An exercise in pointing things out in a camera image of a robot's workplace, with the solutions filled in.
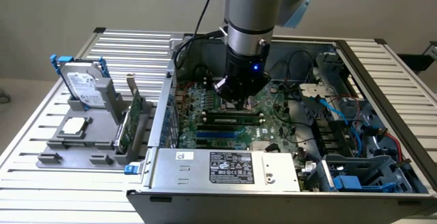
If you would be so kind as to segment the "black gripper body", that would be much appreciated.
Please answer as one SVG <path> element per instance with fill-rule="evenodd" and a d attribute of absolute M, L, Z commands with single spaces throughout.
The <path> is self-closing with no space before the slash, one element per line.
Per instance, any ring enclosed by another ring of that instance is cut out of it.
<path fill-rule="evenodd" d="M 237 54 L 231 47 L 227 47 L 224 75 L 213 85 L 216 94 L 227 102 L 243 104 L 271 80 L 264 71 L 268 52 L 270 45 L 262 46 L 260 54 L 252 56 Z"/>

